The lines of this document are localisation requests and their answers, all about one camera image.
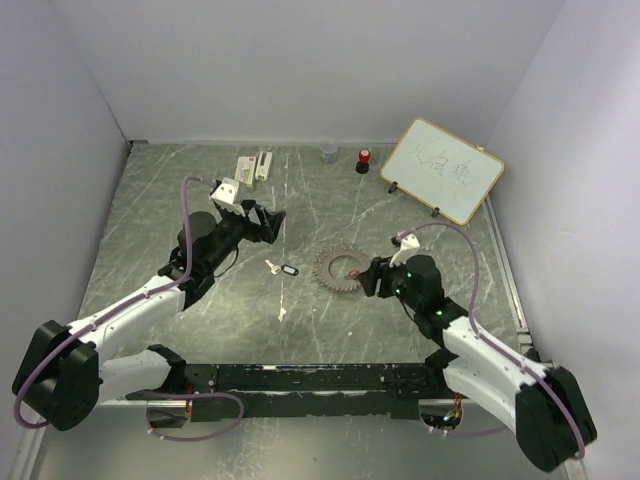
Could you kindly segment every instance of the tabletop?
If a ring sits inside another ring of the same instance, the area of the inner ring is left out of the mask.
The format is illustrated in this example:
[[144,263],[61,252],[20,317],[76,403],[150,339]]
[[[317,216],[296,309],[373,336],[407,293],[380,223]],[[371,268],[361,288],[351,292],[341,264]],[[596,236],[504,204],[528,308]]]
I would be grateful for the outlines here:
[[[121,355],[161,343],[191,363],[420,362],[435,351],[393,299],[362,291],[338,294],[320,285],[313,265],[326,248],[354,245],[370,257],[392,255],[390,238],[429,221],[430,209],[410,196],[388,194],[379,176],[391,147],[371,148],[371,170],[360,175],[360,148],[342,148],[326,164],[315,147],[263,147],[273,152],[271,176],[247,198],[286,211],[275,244],[240,244],[237,263],[207,295],[178,318],[131,339]],[[233,177],[236,159],[258,147],[135,144],[117,189],[89,282],[82,315],[99,311],[142,286],[163,266],[182,228],[180,181]],[[189,190],[191,211],[214,211],[208,189]],[[512,299],[501,269],[490,218],[480,209],[463,227],[480,257],[476,318],[517,347]],[[445,293],[467,306],[473,285],[471,252],[442,226],[417,234],[436,260]],[[272,275],[265,260],[299,269]],[[221,266],[230,264],[231,259]],[[280,320],[281,308],[286,314]]]
[[[396,250],[392,235],[429,221],[427,207],[402,192],[387,193],[379,170],[391,147],[371,148],[366,175],[355,172],[360,148],[342,148],[333,165],[323,163],[314,147],[262,148],[273,152],[271,178],[248,197],[271,211],[286,211],[278,240],[274,245],[242,242],[237,263],[200,302],[132,338],[120,355],[162,343],[191,363],[423,361],[437,347],[421,337],[399,302],[362,292],[332,293],[312,274],[317,256],[332,245],[352,244],[370,256],[387,256]],[[233,176],[236,158],[257,151],[252,146],[135,144],[82,315],[139,288],[166,263],[182,228],[179,186],[185,175]],[[207,188],[192,187],[188,198],[192,211],[214,211]],[[483,205],[463,228],[480,257],[476,317],[517,348],[516,300],[489,207]],[[418,238],[422,251],[436,260],[446,294],[466,306],[473,285],[468,245],[441,226],[421,230]],[[265,259],[294,266],[300,274],[272,275]],[[384,416],[249,418],[218,439],[175,444],[146,435],[144,410],[112,402],[69,432],[46,429],[31,478],[560,478],[558,472],[550,477],[537,471],[508,431],[443,440],[429,435],[419,420]],[[473,402],[467,402],[463,415],[461,430],[498,423]],[[189,424],[177,435],[201,435],[219,429],[219,423]]]

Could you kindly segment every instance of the purple cable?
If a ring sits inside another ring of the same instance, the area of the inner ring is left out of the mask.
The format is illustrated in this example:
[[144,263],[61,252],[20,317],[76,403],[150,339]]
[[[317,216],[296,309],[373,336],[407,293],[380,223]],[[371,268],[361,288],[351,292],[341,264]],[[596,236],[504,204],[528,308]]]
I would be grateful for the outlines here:
[[[182,180],[182,184],[180,186],[180,197],[181,197],[181,200],[182,200],[182,217],[184,219],[184,233],[185,233],[185,241],[186,241],[186,244],[187,244],[187,268],[185,269],[184,274],[179,279],[177,279],[177,280],[175,280],[175,281],[173,281],[171,283],[168,283],[166,285],[162,285],[160,287],[152,288],[151,290],[149,290],[147,292],[147,294],[136,295],[135,297],[131,297],[128,300],[122,302],[121,304],[116,305],[111,310],[109,310],[107,313],[105,313],[102,317],[98,318],[94,322],[93,325],[90,324],[90,325],[85,326],[84,328],[81,328],[76,333],[74,333],[69,338],[67,338],[65,341],[63,341],[56,348],[54,348],[51,351],[51,353],[49,355],[47,355],[44,358],[44,360],[42,360],[42,362],[40,362],[40,364],[33,370],[33,372],[31,372],[31,375],[29,375],[27,377],[25,382],[22,384],[22,387],[20,387],[20,390],[18,391],[18,394],[16,395],[16,401],[13,404],[13,418],[16,420],[16,422],[18,422],[19,425],[21,425],[24,428],[28,428],[28,429],[36,429],[36,428],[46,427],[49,424],[49,422],[47,422],[47,421],[40,422],[40,423],[30,423],[30,422],[26,421],[22,417],[22,413],[20,412],[20,406],[22,405],[22,402],[24,401],[24,397],[27,394],[27,391],[29,391],[29,389],[31,388],[33,383],[36,381],[38,376],[42,373],[42,371],[55,358],[58,357],[58,355],[62,351],[64,351],[65,348],[67,348],[71,343],[73,343],[74,341],[76,341],[77,339],[82,337],[83,335],[86,335],[90,331],[95,330],[97,327],[99,327],[100,325],[102,325],[103,323],[108,321],[109,319],[113,318],[115,315],[117,315],[118,313],[122,312],[123,310],[126,310],[130,306],[136,304],[137,302],[139,302],[141,300],[144,300],[146,298],[149,298],[152,295],[156,295],[156,294],[158,294],[160,292],[164,292],[166,290],[169,290],[169,289],[171,289],[173,287],[177,287],[178,285],[186,282],[189,279],[189,276],[191,275],[191,269],[192,269],[192,266],[193,266],[193,246],[192,246],[192,236],[191,236],[191,222],[189,221],[189,205],[187,203],[187,184],[189,182],[192,182],[192,181],[193,182],[201,182],[201,183],[205,183],[206,184],[206,182],[204,182],[202,180],[202,178],[200,178],[200,177],[188,176],[188,177],[185,177]],[[211,395],[213,395],[213,394],[193,395],[193,397],[195,397],[195,398],[211,398]],[[222,433],[228,432],[229,430],[231,430],[231,428],[235,427],[238,423],[240,423],[240,419],[242,418],[242,415],[244,414],[244,405],[242,404],[242,400],[240,400],[235,395],[226,394],[226,393],[225,394],[219,393],[219,394],[216,394],[216,395],[219,396],[219,397],[230,398],[231,400],[233,400],[236,403],[238,403],[238,405],[240,405],[240,415],[239,415],[237,421],[234,422],[231,427],[223,429],[223,430],[221,430],[221,432],[217,432],[218,435],[221,435]],[[161,398],[170,398],[170,396],[168,396],[168,395],[159,394],[159,393],[155,394],[155,396],[159,396]],[[194,440],[181,439],[181,441],[194,441]]]
[[[410,230],[407,230],[406,232],[403,232],[400,235],[398,235],[398,240],[402,240],[404,237],[406,237],[408,235],[411,235],[412,233],[414,233],[414,232],[416,232],[416,231],[418,231],[418,230],[420,230],[422,228],[431,227],[431,226],[434,226],[434,225],[443,225],[445,227],[452,228],[453,230],[458,232],[460,235],[462,235],[462,238],[465,239],[465,241],[469,245],[469,248],[471,249],[471,254],[473,255],[473,268],[474,268],[474,277],[475,278],[474,278],[474,281],[473,281],[473,289],[471,291],[471,299],[469,300],[469,308],[468,308],[468,310],[469,310],[469,323],[471,324],[471,328],[473,329],[474,333],[479,338],[481,338],[482,341],[484,341],[484,343],[489,345],[496,352],[498,352],[500,355],[502,355],[507,360],[509,360],[511,363],[513,363],[516,367],[521,368],[522,365],[520,364],[520,361],[518,360],[518,358],[516,358],[514,355],[512,355],[510,352],[508,352],[504,348],[502,348],[500,345],[495,343],[490,338],[486,337],[484,335],[484,333],[480,330],[480,327],[477,324],[476,319],[474,318],[473,309],[474,309],[475,304],[476,304],[476,297],[478,295],[478,288],[479,288],[479,284],[480,284],[480,261],[478,260],[478,252],[476,250],[476,247],[473,245],[473,241],[471,240],[469,235],[462,228],[460,228],[457,225],[453,225],[453,224],[448,223],[448,222],[438,222],[438,221],[436,221],[436,222],[431,222],[431,223],[425,223],[424,225],[420,225],[418,227],[414,227],[414,228],[412,228]],[[547,395],[549,395],[549,397],[558,406],[558,409],[560,410],[560,412],[562,413],[564,418],[567,420],[567,423],[569,424],[569,427],[571,428],[571,432],[573,433],[573,435],[576,438],[576,443],[578,444],[578,455],[576,455],[576,458],[578,458],[578,459],[584,458],[584,454],[585,454],[584,440],[582,439],[582,435],[580,434],[580,430],[578,428],[578,425],[576,424],[575,420],[571,416],[571,413],[569,412],[569,410],[567,409],[565,404],[562,402],[560,397],[558,397],[556,392],[553,391],[553,389],[549,386],[549,384],[547,382],[545,382],[545,380],[542,377],[540,377],[536,372],[534,372],[530,367],[525,366],[522,370],[526,374],[530,375],[537,383],[539,383],[540,386],[542,386],[544,391],[547,393]],[[492,433],[498,433],[499,431],[501,431],[503,429],[504,429],[504,427],[500,428],[500,429],[487,430],[487,431],[484,431],[484,432],[458,432],[458,433],[447,432],[446,435],[452,435],[452,436],[458,436],[458,437],[478,437],[478,436],[491,435]]]
[[227,425],[226,427],[218,430],[217,432],[210,433],[209,435],[203,435],[201,437],[186,437],[186,438],[174,437],[172,435],[162,435],[161,433],[158,433],[151,426],[151,418],[149,417],[149,412],[147,412],[146,421],[147,421],[147,428],[149,429],[148,433],[150,433],[154,437],[159,438],[161,440],[169,440],[171,442],[185,442],[185,443],[211,440],[212,438],[220,437],[221,435],[224,435],[228,431],[236,428],[240,424],[240,420],[242,420],[242,417],[244,416],[244,403],[242,403],[242,400],[240,400],[239,397],[232,395],[230,393],[211,392],[211,393],[192,393],[192,394],[169,394],[169,393],[156,393],[150,390],[146,390],[144,393],[145,395],[149,395],[151,397],[164,398],[168,400],[200,400],[203,398],[228,398],[229,400],[233,400],[234,402],[236,402],[240,407],[240,412],[238,413],[238,416],[230,425]]

